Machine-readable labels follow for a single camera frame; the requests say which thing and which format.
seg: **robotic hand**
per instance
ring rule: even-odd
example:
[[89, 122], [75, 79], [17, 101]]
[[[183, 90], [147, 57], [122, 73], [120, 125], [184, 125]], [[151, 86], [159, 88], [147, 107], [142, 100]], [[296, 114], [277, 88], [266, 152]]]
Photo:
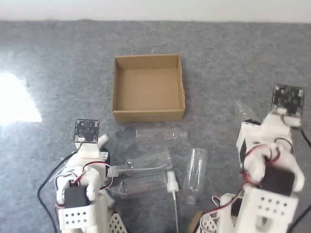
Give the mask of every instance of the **robotic hand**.
[[107, 152], [101, 147], [109, 140], [98, 137], [99, 121], [78, 119], [75, 143], [78, 152], [54, 179], [59, 226], [63, 233], [108, 233], [108, 207], [112, 199], [104, 190], [107, 180]]
[[286, 232], [305, 182], [291, 139], [291, 128], [301, 124], [302, 105], [303, 89], [278, 85], [263, 123], [241, 123], [237, 148], [244, 194], [221, 197], [218, 233]]

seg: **plastic bottle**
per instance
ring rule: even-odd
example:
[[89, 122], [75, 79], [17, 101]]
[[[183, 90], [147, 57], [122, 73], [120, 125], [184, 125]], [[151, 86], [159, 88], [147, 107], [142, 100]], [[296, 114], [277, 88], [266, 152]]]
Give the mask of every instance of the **plastic bottle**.
[[112, 166], [111, 171], [108, 171], [108, 176], [117, 177], [122, 173], [129, 176], [141, 175], [169, 170], [172, 167], [171, 154], [168, 149], [164, 149], [138, 158], [128, 159], [122, 165]]
[[202, 148], [193, 148], [187, 167], [184, 181], [184, 193], [188, 204], [195, 204], [203, 191], [206, 178], [207, 151]]
[[182, 131], [179, 128], [152, 128], [136, 130], [136, 139], [141, 143], [161, 143], [165, 141], [177, 143], [184, 138], [188, 138], [188, 132]]
[[250, 106], [241, 102], [240, 100], [236, 100], [235, 103], [235, 116], [236, 121], [239, 124], [241, 124], [241, 122], [246, 120], [253, 120], [260, 122], [260, 119], [256, 115], [255, 111]]
[[122, 198], [139, 197], [146, 192], [167, 191], [166, 174], [162, 171], [146, 176], [125, 178], [109, 190], [113, 196], [119, 195]]

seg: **cardboard box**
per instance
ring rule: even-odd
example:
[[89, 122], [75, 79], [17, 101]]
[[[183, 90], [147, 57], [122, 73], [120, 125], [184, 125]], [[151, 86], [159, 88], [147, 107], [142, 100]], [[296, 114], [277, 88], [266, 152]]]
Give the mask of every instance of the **cardboard box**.
[[117, 56], [112, 105], [118, 122], [181, 120], [185, 93], [178, 54]]

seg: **red wire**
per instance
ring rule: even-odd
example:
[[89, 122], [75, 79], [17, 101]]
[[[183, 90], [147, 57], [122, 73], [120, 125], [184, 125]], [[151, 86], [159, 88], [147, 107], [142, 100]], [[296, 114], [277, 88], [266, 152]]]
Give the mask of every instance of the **red wire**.
[[[263, 144], [263, 145], [258, 145], [258, 146], [255, 146], [253, 147], [252, 149], [250, 149], [246, 154], [245, 154], [245, 158], [250, 155], [255, 149], [257, 149], [258, 147], [263, 147], [263, 146], [268, 146], [266, 144]], [[271, 159], [271, 160], [268, 160], [266, 161], [267, 164], [273, 164], [275, 163], [280, 157], [281, 157], [281, 152], [280, 150], [278, 149], [278, 147], [276, 147], [276, 150], [277, 150], [277, 156], [274, 158], [274, 159]], [[255, 182], [253, 181], [250, 176], [247, 174], [247, 172], [244, 170], [241, 172], [241, 174], [243, 175], [244, 179], [251, 183], [252, 185], [255, 185], [255, 186], [259, 186], [260, 185], [260, 182]]]
[[103, 161], [93, 161], [93, 162], [89, 162], [89, 163], [85, 164], [83, 166], [82, 173], [75, 179], [75, 181], [72, 182], [73, 185], [76, 185], [81, 180], [83, 174], [85, 173], [86, 166], [91, 165], [91, 164], [105, 164], [105, 165], [109, 165], [109, 164], [107, 164], [107, 163], [105, 163]]
[[211, 215], [211, 214], [214, 214], [214, 213], [218, 212], [219, 210], [224, 209], [224, 208], [226, 208], [227, 206], [229, 206], [229, 205], [231, 205], [232, 203], [234, 203], [234, 202], [238, 199], [238, 197], [239, 197], [239, 195], [240, 195], [240, 193], [241, 193], [241, 191], [242, 191], [242, 189], [243, 189], [243, 186], [244, 186], [245, 184], [247, 184], [247, 183], [248, 183], [248, 181], [246, 181], [246, 182], [244, 182], [244, 183], [242, 184], [240, 190], [238, 191], [238, 194], [237, 194], [231, 201], [229, 201], [228, 203], [226, 203], [226, 204], [224, 204], [224, 205], [221, 205], [221, 206], [219, 206], [219, 207], [217, 207], [217, 208], [215, 208], [215, 209], [213, 209], [213, 210], [211, 210], [211, 211], [206, 212], [206, 214], [210, 214], [210, 215]]

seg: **wire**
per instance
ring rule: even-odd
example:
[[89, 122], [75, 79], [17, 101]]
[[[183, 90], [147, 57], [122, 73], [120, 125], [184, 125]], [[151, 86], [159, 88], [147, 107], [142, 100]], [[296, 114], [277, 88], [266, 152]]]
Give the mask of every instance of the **wire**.
[[307, 138], [307, 136], [306, 136], [306, 134], [305, 134], [305, 132], [303, 131], [302, 128], [300, 128], [300, 132], [301, 132], [301, 135], [302, 135], [303, 139], [307, 142], [308, 146], [311, 148], [311, 142], [310, 142], [310, 140]]
[[212, 202], [213, 202], [213, 203], [214, 203], [217, 207], [219, 207], [219, 204], [220, 204], [220, 198], [219, 198], [218, 196], [212, 196], [212, 197], [211, 197], [211, 199], [212, 199]]
[[149, 168], [133, 168], [133, 169], [120, 169], [118, 170], [118, 172], [123, 172], [123, 171], [149, 171], [149, 170], [156, 170], [156, 169], [160, 169], [167, 166], [167, 164], [163, 164], [161, 166], [156, 166], [156, 167], [149, 167]]
[[287, 140], [287, 139], [284, 138], [284, 137], [277, 137], [276, 139], [274, 139], [274, 142], [276, 143], [278, 140], [284, 140], [284, 141], [286, 141], [288, 144], [290, 144], [290, 146], [291, 146], [291, 153], [293, 153], [294, 147], [293, 147], [292, 143], [291, 143], [289, 140]]
[[[221, 205], [221, 206], [218, 205], [217, 208], [215, 208], [215, 209], [213, 209], [213, 210], [211, 210], [211, 211], [208, 211], [208, 212], [204, 213], [204, 214], [202, 215], [202, 217], [200, 218], [200, 227], [201, 227], [201, 229], [204, 229], [204, 230], [208, 231], [208, 229], [207, 229], [207, 228], [203, 225], [203, 223], [202, 223], [203, 220], [205, 220], [205, 219], [218, 219], [219, 217], [212, 217], [212, 216], [210, 216], [210, 215], [215, 214], [215, 213], [217, 213], [219, 210], [224, 209], [224, 208], [226, 208], [226, 207], [232, 205], [232, 204], [239, 198], [239, 196], [240, 196], [240, 194], [241, 194], [241, 192], [242, 192], [242, 190], [243, 190], [244, 185], [247, 184], [247, 183], [248, 183], [248, 182], [244, 182], [244, 183], [241, 185], [241, 188], [239, 189], [237, 195], [235, 195], [234, 198], [233, 198], [232, 200], [230, 200], [229, 202], [227, 202], [227, 203], [224, 204], [224, 205]], [[217, 197], [217, 196], [212, 196], [212, 201], [214, 202], [213, 198], [219, 198], [219, 197]]]
[[[259, 148], [259, 147], [262, 147], [262, 146], [268, 146], [268, 145], [262, 144], [262, 145], [258, 145], [258, 146], [253, 147], [252, 149], [250, 149], [250, 150], [245, 154], [245, 158], [246, 158], [247, 156], [249, 156], [255, 149], [257, 149], [257, 148]], [[268, 163], [268, 164], [273, 164], [273, 163], [275, 163], [275, 162], [280, 158], [281, 152], [280, 152], [280, 150], [279, 150], [278, 147], [276, 147], [276, 151], [277, 151], [276, 157], [275, 157], [275, 158], [272, 158], [272, 150], [270, 149], [270, 158], [269, 158], [269, 159], [266, 158], [266, 163]], [[247, 174], [246, 170], [244, 169], [244, 161], [243, 161], [243, 166], [242, 166], [242, 172], [241, 172], [241, 174], [243, 175], [244, 179], [245, 179], [248, 183], [251, 183], [251, 184], [254, 185], [254, 186], [259, 186], [259, 185], [260, 185], [260, 182], [255, 182], [255, 181], [253, 181], [253, 180], [250, 178], [250, 176]]]
[[309, 207], [305, 209], [304, 212], [302, 212], [302, 214], [295, 220], [295, 222], [293, 222], [293, 224], [287, 230], [287, 233], [292, 233], [293, 229], [299, 224], [299, 222], [307, 215], [309, 211], [311, 211], [311, 205], [309, 205]]
[[55, 190], [57, 191], [58, 190], [58, 185], [57, 185], [57, 179], [59, 177], [68, 177], [68, 176], [71, 176], [71, 175], [74, 175], [76, 178], [78, 177], [74, 172], [72, 171], [69, 171], [68, 173], [62, 173], [62, 174], [58, 174], [55, 178], [54, 178], [54, 186], [55, 186]]
[[41, 198], [41, 190], [43, 189], [43, 187], [47, 184], [47, 182], [49, 181], [49, 179], [51, 178], [51, 176], [57, 171], [57, 169], [64, 163], [66, 162], [68, 159], [70, 159], [73, 155], [75, 155], [79, 149], [82, 146], [82, 142], [80, 143], [80, 146], [77, 148], [77, 150], [75, 150], [74, 152], [72, 152], [70, 155], [66, 156], [47, 176], [47, 178], [43, 181], [43, 183], [40, 185], [40, 187], [38, 188], [38, 192], [37, 192], [37, 198], [40, 202], [40, 204], [42, 205], [42, 207], [44, 208], [45, 212], [47, 213], [47, 215], [49, 216], [51, 223], [53, 225], [53, 229], [54, 229], [54, 233], [57, 233], [57, 227], [55, 224], [55, 221], [53, 219], [52, 214], [50, 213], [49, 209], [47, 208], [46, 204], [43, 202], [42, 198]]
[[246, 182], [244, 182], [244, 183], [242, 184], [240, 190], [238, 191], [238, 194], [235, 195], [235, 197], [234, 197], [231, 201], [229, 201], [228, 203], [226, 203], [226, 204], [224, 204], [224, 205], [221, 205], [221, 206], [219, 206], [219, 207], [217, 207], [217, 208], [215, 208], [215, 209], [213, 209], [213, 210], [211, 210], [211, 211], [206, 212], [206, 214], [211, 215], [211, 214], [217, 213], [219, 210], [224, 209], [224, 208], [226, 208], [227, 206], [233, 204], [233, 203], [239, 198], [239, 195], [241, 194], [241, 191], [243, 190], [243, 186], [244, 186], [245, 184], [247, 184], [247, 183], [248, 183], [248, 182], [246, 181]]
[[[89, 163], [87, 163], [87, 164], [84, 164], [83, 169], [82, 169], [82, 173], [80, 174], [80, 176], [78, 176], [78, 177], [72, 182], [72, 185], [76, 185], [76, 184], [80, 181], [80, 179], [82, 178], [83, 174], [85, 174], [85, 172], [86, 172], [86, 171], [85, 171], [85, 168], [86, 168], [87, 166], [89, 166], [89, 165], [92, 165], [92, 164], [103, 164], [103, 165], [105, 165], [105, 166], [107, 166], [107, 167], [109, 167], [109, 168], [111, 169], [111, 166], [110, 166], [109, 164], [103, 162], [103, 161], [93, 161], [93, 162], [89, 162]], [[108, 185], [106, 185], [106, 186], [100, 187], [100, 190], [109, 188], [109, 187], [112, 185], [112, 183], [113, 183], [113, 177], [111, 177], [110, 183], [109, 183]]]

